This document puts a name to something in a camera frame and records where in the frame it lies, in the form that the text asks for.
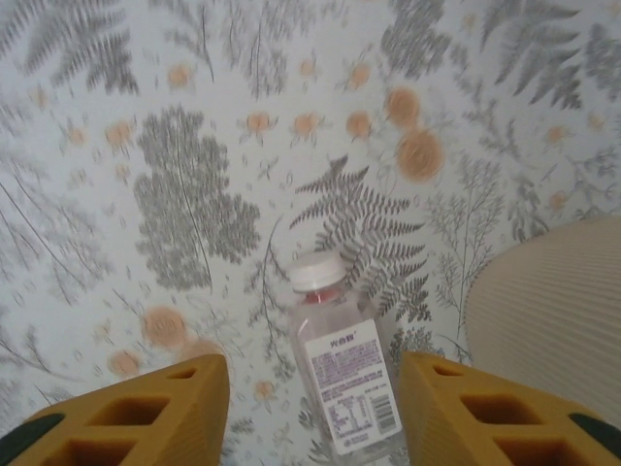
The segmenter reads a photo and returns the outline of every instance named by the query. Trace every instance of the bottle cap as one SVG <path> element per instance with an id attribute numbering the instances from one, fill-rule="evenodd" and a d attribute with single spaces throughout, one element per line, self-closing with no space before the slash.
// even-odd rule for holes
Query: bottle cap
<path id="1" fill-rule="evenodd" d="M 326 250 L 300 256 L 289 268 L 294 291 L 313 291 L 338 283 L 347 275 L 338 252 Z"/>

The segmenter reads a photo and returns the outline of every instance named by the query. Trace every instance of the rectangular hole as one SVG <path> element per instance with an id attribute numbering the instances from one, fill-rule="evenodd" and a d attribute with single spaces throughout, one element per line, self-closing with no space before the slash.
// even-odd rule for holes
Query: rectangular hole
<path id="1" fill-rule="evenodd" d="M 118 466 L 129 454 L 135 442 L 126 440 L 70 440 L 44 466 Z"/>
<path id="2" fill-rule="evenodd" d="M 171 376 L 168 376 L 167 379 L 191 379 L 194 374 L 196 374 L 196 369 L 190 367 L 189 369 L 185 369 Z"/>
<path id="3" fill-rule="evenodd" d="M 595 466 L 563 439 L 496 438 L 514 466 Z"/>
<path id="4" fill-rule="evenodd" d="M 441 376 L 447 376 L 447 377 L 460 377 L 464 375 L 453 369 L 448 369 L 447 367 L 442 367 L 442 366 L 434 366 L 434 371 L 436 371 L 436 374 L 440 374 Z"/>
<path id="5" fill-rule="evenodd" d="M 169 401 L 169 398 L 151 396 L 115 400 L 97 413 L 88 425 L 150 425 Z"/>
<path id="6" fill-rule="evenodd" d="M 537 415 L 512 395 L 463 395 L 461 400 L 476 419 L 486 424 L 541 424 Z"/>

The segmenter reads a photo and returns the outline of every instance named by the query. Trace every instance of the clear plastic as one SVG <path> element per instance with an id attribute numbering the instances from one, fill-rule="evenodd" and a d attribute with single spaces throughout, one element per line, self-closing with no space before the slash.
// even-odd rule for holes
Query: clear plastic
<path id="1" fill-rule="evenodd" d="M 390 390 L 392 391 L 394 403 L 396 399 L 394 391 L 396 387 L 396 371 L 388 354 L 388 345 L 382 341 L 380 326 L 376 318 L 377 312 L 371 306 L 371 303 L 363 302 L 362 296 L 359 293 L 347 289 L 342 283 L 336 283 L 322 289 L 304 293 L 299 305 L 290 312 L 289 338 L 296 363 L 309 398 L 310 408 L 313 411 L 314 418 L 318 420 L 317 425 L 322 441 L 324 445 L 329 447 L 331 459 L 337 466 L 367 464 L 405 447 L 403 428 L 398 419 L 399 415 L 396 412 L 395 406 L 394 416 L 397 417 L 399 422 L 399 430 L 395 430 L 394 435 L 352 452 L 339 454 L 323 406 L 320 403 L 321 394 L 317 387 L 317 379 L 313 374 L 311 359 L 307 351 L 307 348 L 309 348 L 307 344 L 309 342 L 317 341 L 321 337 L 341 332 L 350 327 L 356 328 L 355 326 L 358 326 L 359 328 L 358 324 L 369 320 L 372 321 L 377 329 L 379 346 L 385 363 L 384 370 L 390 381 Z"/>

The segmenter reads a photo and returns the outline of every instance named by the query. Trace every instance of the plastic water bottle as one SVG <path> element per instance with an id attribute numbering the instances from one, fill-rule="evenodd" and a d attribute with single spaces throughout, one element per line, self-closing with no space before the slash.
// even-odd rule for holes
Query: plastic water bottle
<path id="1" fill-rule="evenodd" d="M 289 269 L 302 296 L 289 338 L 321 433 L 338 466 L 362 465 L 405 446 L 395 371 L 371 303 L 343 284 L 336 252 L 300 257 Z"/>

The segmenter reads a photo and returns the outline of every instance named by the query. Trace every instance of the bottle label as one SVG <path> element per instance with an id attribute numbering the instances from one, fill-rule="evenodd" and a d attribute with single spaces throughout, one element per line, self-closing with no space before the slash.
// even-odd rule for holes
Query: bottle label
<path id="1" fill-rule="evenodd" d="M 338 454 L 401 431 L 372 319 L 306 343 L 310 371 Z"/>

